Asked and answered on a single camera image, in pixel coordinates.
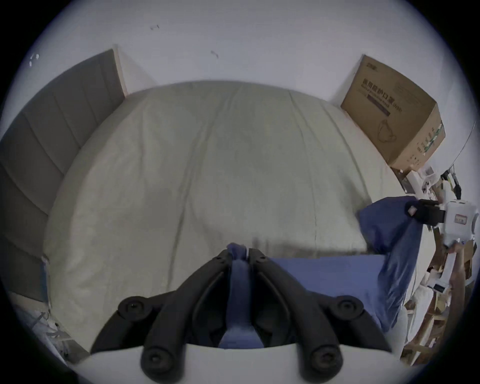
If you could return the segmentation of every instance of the white bedsheet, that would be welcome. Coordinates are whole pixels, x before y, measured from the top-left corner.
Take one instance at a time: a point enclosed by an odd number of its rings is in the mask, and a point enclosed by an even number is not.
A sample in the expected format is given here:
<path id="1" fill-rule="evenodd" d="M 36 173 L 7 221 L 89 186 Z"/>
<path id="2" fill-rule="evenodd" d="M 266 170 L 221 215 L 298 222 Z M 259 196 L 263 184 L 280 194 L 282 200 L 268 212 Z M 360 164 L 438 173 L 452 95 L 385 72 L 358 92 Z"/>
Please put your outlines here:
<path id="1" fill-rule="evenodd" d="M 230 242 L 274 257 L 365 252 L 355 213 L 402 194 L 363 132 L 315 97 L 234 82 L 131 95 L 51 211 L 52 312 L 90 349 L 122 299 L 176 289 Z M 425 233 L 420 276 L 433 252 Z"/>

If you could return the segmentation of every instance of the white robot body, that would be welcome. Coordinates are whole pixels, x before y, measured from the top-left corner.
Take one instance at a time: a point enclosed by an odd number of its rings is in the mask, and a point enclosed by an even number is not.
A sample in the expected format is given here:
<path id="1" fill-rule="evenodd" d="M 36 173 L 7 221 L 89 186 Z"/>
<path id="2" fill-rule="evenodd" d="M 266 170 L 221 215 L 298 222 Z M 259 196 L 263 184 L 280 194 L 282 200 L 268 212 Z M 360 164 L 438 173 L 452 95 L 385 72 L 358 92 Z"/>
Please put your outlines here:
<path id="1" fill-rule="evenodd" d="M 455 241 L 464 245 L 473 239 L 480 229 L 477 207 L 465 200 L 452 200 L 445 205 L 443 224 L 444 244 L 447 247 Z"/>

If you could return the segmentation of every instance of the upholstered headboard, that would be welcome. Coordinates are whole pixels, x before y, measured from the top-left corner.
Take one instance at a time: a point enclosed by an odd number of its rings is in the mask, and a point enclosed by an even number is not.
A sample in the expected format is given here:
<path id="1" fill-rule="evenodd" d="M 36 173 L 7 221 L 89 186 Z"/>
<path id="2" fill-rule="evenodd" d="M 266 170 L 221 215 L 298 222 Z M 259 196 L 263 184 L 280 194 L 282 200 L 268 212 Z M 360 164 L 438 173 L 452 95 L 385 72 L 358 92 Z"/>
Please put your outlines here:
<path id="1" fill-rule="evenodd" d="M 0 141 L 0 277 L 7 290 L 48 301 L 42 247 L 57 190 L 92 132 L 123 100 L 109 50 L 41 89 Z"/>

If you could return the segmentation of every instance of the wire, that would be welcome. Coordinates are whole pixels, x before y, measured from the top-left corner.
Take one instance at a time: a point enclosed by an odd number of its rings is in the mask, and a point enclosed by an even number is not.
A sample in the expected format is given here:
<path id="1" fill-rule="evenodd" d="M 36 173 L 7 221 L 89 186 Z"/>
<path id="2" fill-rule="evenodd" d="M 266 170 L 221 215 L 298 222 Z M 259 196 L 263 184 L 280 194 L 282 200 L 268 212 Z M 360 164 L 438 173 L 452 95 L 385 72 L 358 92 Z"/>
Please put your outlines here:
<path id="1" fill-rule="evenodd" d="M 462 153 L 463 149 L 464 149 L 465 146 L 467 145 L 468 140 L 470 139 L 470 136 L 472 135 L 473 129 L 475 128 L 476 125 L 477 125 L 477 120 L 475 120 L 475 122 L 473 123 L 473 127 L 472 127 L 472 130 L 470 131 L 470 135 L 468 135 L 467 141 L 465 141 L 465 144 L 463 144 L 462 149 L 460 149 L 460 152 L 458 152 L 458 155 L 455 157 L 455 160 L 453 161 L 452 165 L 448 167 L 448 170 L 450 170 L 450 168 L 454 166 L 456 160 L 458 159 L 458 157 L 459 157 L 460 154 Z"/>

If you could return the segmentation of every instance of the label sticker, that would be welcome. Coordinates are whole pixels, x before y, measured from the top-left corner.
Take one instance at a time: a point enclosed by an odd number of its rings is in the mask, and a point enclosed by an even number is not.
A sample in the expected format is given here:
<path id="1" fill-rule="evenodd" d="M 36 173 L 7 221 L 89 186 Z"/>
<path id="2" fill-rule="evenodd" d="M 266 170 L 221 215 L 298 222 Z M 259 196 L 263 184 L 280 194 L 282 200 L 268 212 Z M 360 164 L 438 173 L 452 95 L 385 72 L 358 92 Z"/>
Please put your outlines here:
<path id="1" fill-rule="evenodd" d="M 457 224 L 465 225 L 467 223 L 467 217 L 463 215 L 455 215 L 455 222 Z"/>

